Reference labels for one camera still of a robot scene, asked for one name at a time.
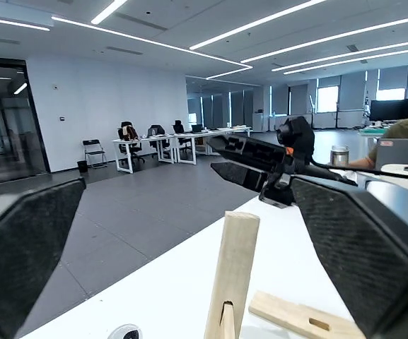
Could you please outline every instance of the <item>white ceiling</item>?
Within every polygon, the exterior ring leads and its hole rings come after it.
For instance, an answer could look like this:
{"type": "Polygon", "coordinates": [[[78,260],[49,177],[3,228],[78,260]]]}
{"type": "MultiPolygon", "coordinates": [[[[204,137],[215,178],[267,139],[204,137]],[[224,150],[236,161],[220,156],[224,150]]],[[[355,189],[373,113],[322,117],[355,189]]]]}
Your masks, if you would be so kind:
{"type": "MultiPolygon", "coordinates": [[[[36,8],[82,23],[90,23],[112,2],[112,0],[1,1],[36,8]]],[[[188,48],[305,1],[307,0],[128,0],[116,14],[112,14],[100,26],[188,48]]],[[[240,61],[284,47],[403,18],[408,18],[408,0],[328,0],[207,45],[198,52],[240,61]]],[[[58,22],[54,23],[51,32],[0,24],[0,39],[20,42],[20,44],[0,42],[0,57],[14,59],[26,59],[42,53],[67,54],[181,71],[199,77],[240,68],[221,61],[58,22]],[[140,52],[142,55],[108,50],[106,48],[108,46],[140,52]]],[[[407,41],[408,23],[253,61],[250,63],[253,69],[220,79],[251,84],[292,83],[366,69],[408,65],[408,54],[403,54],[369,60],[368,64],[356,62],[288,76],[283,72],[271,72],[277,67],[273,64],[285,66],[349,52],[346,46],[351,44],[355,44],[359,49],[367,49],[407,41]]],[[[197,82],[198,86],[202,87],[203,81],[197,82]]],[[[216,87],[215,83],[207,83],[206,86],[216,87]]]]}

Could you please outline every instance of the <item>folding chair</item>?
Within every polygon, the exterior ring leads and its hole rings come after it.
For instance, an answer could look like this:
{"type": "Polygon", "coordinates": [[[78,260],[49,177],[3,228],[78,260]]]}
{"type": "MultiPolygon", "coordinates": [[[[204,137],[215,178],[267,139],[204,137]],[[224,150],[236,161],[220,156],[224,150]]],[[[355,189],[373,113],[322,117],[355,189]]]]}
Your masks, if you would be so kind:
{"type": "Polygon", "coordinates": [[[98,139],[84,140],[84,158],[87,159],[92,168],[107,167],[106,153],[100,144],[98,139]],[[95,164],[92,162],[91,155],[102,155],[102,162],[100,164],[95,164]]]}

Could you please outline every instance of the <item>wooden stick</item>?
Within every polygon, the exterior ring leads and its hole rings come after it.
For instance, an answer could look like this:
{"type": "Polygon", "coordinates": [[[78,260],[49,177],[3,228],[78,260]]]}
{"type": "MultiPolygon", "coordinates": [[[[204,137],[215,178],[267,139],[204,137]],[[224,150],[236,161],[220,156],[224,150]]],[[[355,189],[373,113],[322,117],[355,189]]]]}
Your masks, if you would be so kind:
{"type": "Polygon", "coordinates": [[[257,292],[249,311],[309,339],[365,339],[352,321],[257,292]]]}
{"type": "Polygon", "coordinates": [[[224,304],[220,339],[235,339],[235,322],[233,319],[232,304],[224,304]]]}
{"type": "Polygon", "coordinates": [[[226,212],[205,339],[221,337],[221,317],[226,302],[233,305],[235,339],[240,336],[259,223],[255,215],[226,212]]]}

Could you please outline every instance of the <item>metal cup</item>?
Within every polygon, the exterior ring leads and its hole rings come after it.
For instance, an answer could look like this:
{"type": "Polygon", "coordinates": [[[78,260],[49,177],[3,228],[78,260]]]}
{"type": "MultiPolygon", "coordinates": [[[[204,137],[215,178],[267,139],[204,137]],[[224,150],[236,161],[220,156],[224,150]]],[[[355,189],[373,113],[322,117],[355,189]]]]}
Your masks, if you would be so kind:
{"type": "Polygon", "coordinates": [[[347,166],[349,163],[348,146],[332,146],[331,149],[331,165],[332,166],[347,166]]]}

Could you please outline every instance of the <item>white desk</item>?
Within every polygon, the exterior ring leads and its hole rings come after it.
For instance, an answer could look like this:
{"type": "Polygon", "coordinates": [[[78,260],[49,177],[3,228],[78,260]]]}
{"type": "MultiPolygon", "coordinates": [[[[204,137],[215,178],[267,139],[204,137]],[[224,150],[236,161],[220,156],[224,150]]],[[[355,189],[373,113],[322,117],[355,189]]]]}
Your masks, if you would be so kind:
{"type": "MultiPolygon", "coordinates": [[[[262,290],[351,319],[297,207],[280,210],[255,198],[237,210],[261,220],[248,303],[262,290]]],[[[138,325],[144,339],[203,338],[222,227],[221,219],[24,339],[106,339],[125,323],[138,325]]],[[[241,338],[302,337],[249,314],[246,307],[241,338]]]]}
{"type": "Polygon", "coordinates": [[[169,162],[173,164],[175,162],[175,137],[174,136],[155,136],[152,138],[145,138],[145,139],[139,139],[139,140],[133,140],[133,141],[123,141],[120,139],[116,139],[112,141],[112,144],[114,145],[114,152],[115,152],[115,159],[116,159],[116,166],[118,171],[122,172],[128,172],[130,174],[133,174],[133,164],[132,164],[132,154],[130,153],[129,145],[134,145],[137,143],[150,143],[150,142],[156,142],[156,151],[158,154],[158,161],[162,162],[169,162]],[[166,158],[164,156],[165,150],[163,149],[163,140],[169,141],[170,144],[170,157],[166,158]],[[125,148],[127,149],[127,156],[126,157],[120,157],[121,152],[119,149],[119,145],[125,145],[125,148]],[[128,162],[128,169],[123,168],[120,166],[120,160],[127,159],[128,162]]]}
{"type": "Polygon", "coordinates": [[[360,129],[358,135],[363,137],[361,139],[361,149],[364,148],[364,138],[367,139],[367,149],[370,151],[375,146],[376,141],[381,139],[386,131],[387,129],[370,129],[368,127],[360,129]]]}
{"type": "Polygon", "coordinates": [[[247,136],[251,136],[251,128],[246,127],[244,129],[221,129],[218,131],[206,131],[202,133],[184,133],[184,134],[175,134],[177,138],[190,138],[191,139],[191,151],[192,151],[192,160],[183,160],[180,157],[180,149],[178,148],[179,143],[177,142],[177,162],[181,162],[184,164],[196,164],[196,154],[204,154],[204,155],[219,155],[218,153],[213,152],[211,147],[209,146],[208,143],[204,141],[204,147],[205,151],[204,152],[197,152],[196,151],[196,138],[211,138],[214,136],[222,136],[224,134],[230,134],[230,133],[240,133],[244,132],[247,133],[247,136]]]}

